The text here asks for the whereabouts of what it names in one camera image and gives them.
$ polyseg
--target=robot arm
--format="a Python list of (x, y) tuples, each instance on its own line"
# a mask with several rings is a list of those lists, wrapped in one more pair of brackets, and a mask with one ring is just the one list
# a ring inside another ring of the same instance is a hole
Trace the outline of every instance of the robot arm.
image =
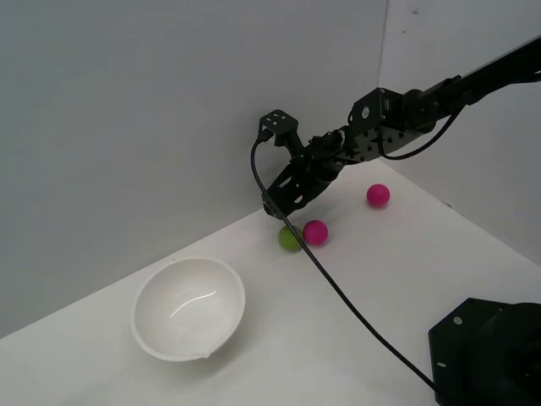
[[(298, 138), (298, 121), (275, 110), (260, 119), (260, 136), (275, 137), (276, 146), (285, 146), (291, 161), (268, 188), (269, 196), (288, 216), (305, 207), (336, 179), (347, 165), (368, 162), (378, 157), (404, 159), (426, 147), (404, 156), (388, 156), (449, 117), (442, 130), (427, 143), (434, 143), (465, 107), (479, 102), (488, 94), (507, 85), (541, 81), (541, 36), (508, 52), (467, 76), (456, 76), (426, 91), (412, 90), (402, 95), (376, 88), (355, 102), (347, 125), (315, 136), (308, 145)], [(263, 197), (265, 211), (276, 217)]]

